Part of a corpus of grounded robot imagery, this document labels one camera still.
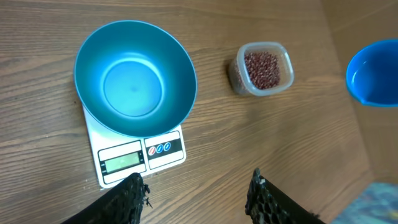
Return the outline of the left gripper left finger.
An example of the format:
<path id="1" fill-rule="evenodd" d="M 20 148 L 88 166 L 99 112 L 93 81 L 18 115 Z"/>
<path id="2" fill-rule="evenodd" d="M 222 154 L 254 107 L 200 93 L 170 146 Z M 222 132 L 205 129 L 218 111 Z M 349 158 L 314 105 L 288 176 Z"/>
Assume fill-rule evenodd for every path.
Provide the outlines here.
<path id="1" fill-rule="evenodd" d="M 149 193 L 142 176 L 133 173 L 62 224 L 139 224 Z"/>

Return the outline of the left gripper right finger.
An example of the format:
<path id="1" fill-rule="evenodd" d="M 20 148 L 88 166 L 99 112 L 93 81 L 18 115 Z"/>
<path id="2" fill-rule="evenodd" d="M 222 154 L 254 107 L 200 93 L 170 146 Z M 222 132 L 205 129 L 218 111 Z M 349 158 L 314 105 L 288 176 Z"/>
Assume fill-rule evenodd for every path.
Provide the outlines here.
<path id="1" fill-rule="evenodd" d="M 254 169 L 245 214 L 254 224 L 325 224 L 320 216 L 301 207 Z"/>

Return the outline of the blue plastic measuring scoop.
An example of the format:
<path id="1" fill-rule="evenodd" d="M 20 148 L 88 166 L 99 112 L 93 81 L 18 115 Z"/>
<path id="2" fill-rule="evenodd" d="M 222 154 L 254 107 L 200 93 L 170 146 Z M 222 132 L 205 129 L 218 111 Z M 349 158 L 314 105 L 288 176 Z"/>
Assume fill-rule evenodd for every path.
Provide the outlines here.
<path id="1" fill-rule="evenodd" d="M 397 39 L 386 39 L 361 49 L 345 74 L 350 95 L 362 105 L 397 107 Z"/>

